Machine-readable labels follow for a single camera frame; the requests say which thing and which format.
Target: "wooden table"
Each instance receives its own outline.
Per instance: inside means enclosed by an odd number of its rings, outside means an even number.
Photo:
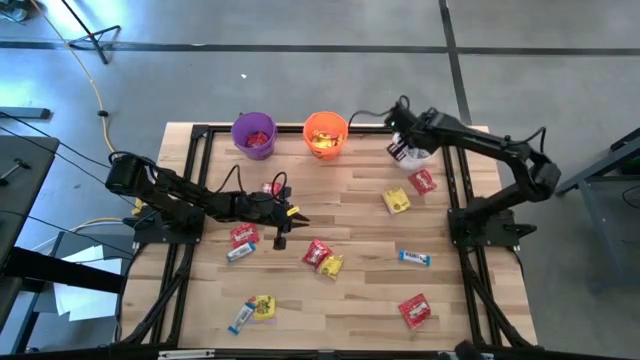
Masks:
[[[167,124],[158,165],[182,173],[192,125]],[[235,148],[229,134],[217,133],[207,187],[217,188],[234,164],[240,164],[248,192],[259,191],[263,182],[284,170],[293,188],[290,201],[311,219],[311,226],[288,234],[284,251],[271,248],[274,228],[260,228],[256,252],[227,265],[225,255],[232,248],[229,231],[237,224],[207,219],[195,251],[180,347],[442,350],[468,339],[460,265],[445,216],[449,197],[442,154],[438,151],[427,166],[438,188],[421,197],[407,180],[410,172],[399,169],[386,154],[389,142],[389,135],[349,136],[340,157],[323,162],[311,155],[300,134],[280,134],[269,159],[252,161]],[[498,191],[496,162],[472,152],[467,155],[475,194]],[[412,206],[390,215],[381,193],[397,185],[405,189]],[[226,190],[237,188],[234,176]],[[344,255],[337,281],[316,274],[301,261],[314,238]],[[430,254],[431,267],[399,262],[398,249]],[[536,343],[515,257],[503,248],[486,250],[497,303],[521,334]],[[133,265],[124,297],[124,336],[157,298],[166,252],[166,245],[150,245]],[[426,296],[433,316],[412,333],[398,304],[418,293]],[[227,326],[243,302],[262,294],[276,297],[277,323],[246,325],[239,336],[231,334]],[[170,303],[163,338],[172,308]],[[479,313],[483,335],[489,339],[483,306]]]

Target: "white paper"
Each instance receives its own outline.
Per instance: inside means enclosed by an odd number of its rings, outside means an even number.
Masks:
[[[102,246],[94,246],[79,253],[65,257],[71,262],[86,262],[83,265],[95,269],[120,274],[122,259],[99,260],[104,257]],[[83,320],[115,314],[118,294],[106,291],[90,290],[64,284],[54,284],[58,315],[69,312],[69,320]]]

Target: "concrete floor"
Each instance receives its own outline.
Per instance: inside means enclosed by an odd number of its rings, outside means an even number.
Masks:
[[[91,29],[120,24],[119,39],[130,42],[446,45],[437,0],[71,3]],[[45,4],[66,37],[82,35],[59,2]],[[449,7],[459,46],[640,47],[635,15],[640,3],[632,0],[450,0]],[[48,41],[54,36],[39,17],[26,26],[0,21],[0,41]],[[360,108],[384,110],[401,93],[415,109],[435,106],[458,116],[446,54],[133,51],[110,56],[112,63],[103,66],[95,54],[80,53],[112,113],[113,143],[152,158],[169,121],[233,121],[239,112],[264,111],[279,122],[299,122],[319,110],[343,116]],[[514,138],[546,125],[546,152],[561,167],[563,179],[602,157],[612,142],[640,123],[637,57],[465,55],[460,63],[473,123]],[[0,104],[50,108],[50,121],[32,124],[106,160],[95,96],[70,54],[4,49],[0,68]],[[0,124],[31,134],[8,120]],[[105,175],[90,164],[86,168]],[[505,185],[512,181],[505,167],[501,175]],[[69,199],[74,206],[61,211],[63,200]],[[126,216],[129,207],[56,160],[31,214],[69,228],[94,217]],[[640,291],[588,291],[601,250],[578,194],[521,205],[516,214],[519,221],[539,228],[524,239],[521,257],[540,344],[637,358]],[[19,244],[33,248],[55,233],[29,221]],[[14,311],[14,319],[19,312]],[[5,329],[0,336],[1,349],[9,335]],[[34,342],[56,348],[46,337]]]

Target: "red candy wrapper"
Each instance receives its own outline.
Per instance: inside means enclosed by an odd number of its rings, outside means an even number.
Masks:
[[[271,189],[271,183],[263,183],[262,184],[262,192],[266,192],[267,194],[276,195],[280,192],[282,185],[280,183],[276,183],[273,189]]]
[[[407,325],[413,330],[431,316],[431,308],[424,295],[418,294],[398,306]]]
[[[247,147],[260,147],[266,144],[268,140],[269,138],[267,137],[267,134],[263,133],[262,131],[258,131],[255,134],[249,135],[249,139],[247,140]]]
[[[425,169],[418,171],[417,173],[409,176],[409,181],[413,187],[418,190],[418,195],[424,195],[428,192],[435,190],[436,183],[433,182],[431,174]]]
[[[333,251],[329,249],[329,247],[320,240],[314,239],[309,246],[309,250],[307,250],[307,254],[302,258],[302,261],[307,264],[313,265],[316,269],[324,258],[331,255]]]
[[[242,224],[231,230],[231,241],[234,249],[248,242],[257,243],[260,241],[258,228],[255,224]]]

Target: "yellow package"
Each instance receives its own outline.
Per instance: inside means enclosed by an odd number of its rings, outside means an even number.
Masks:
[[[342,255],[329,255],[327,256],[322,264],[318,267],[318,272],[320,274],[327,275],[333,280],[338,279],[338,273],[340,272],[340,268],[342,267]]]
[[[399,186],[385,191],[384,194],[382,194],[382,197],[384,198],[384,202],[387,204],[387,209],[389,209],[391,214],[397,214],[405,211],[411,206],[407,194]]]
[[[256,310],[253,312],[253,320],[269,320],[276,316],[276,298],[273,296],[258,295],[253,304],[256,306]]]

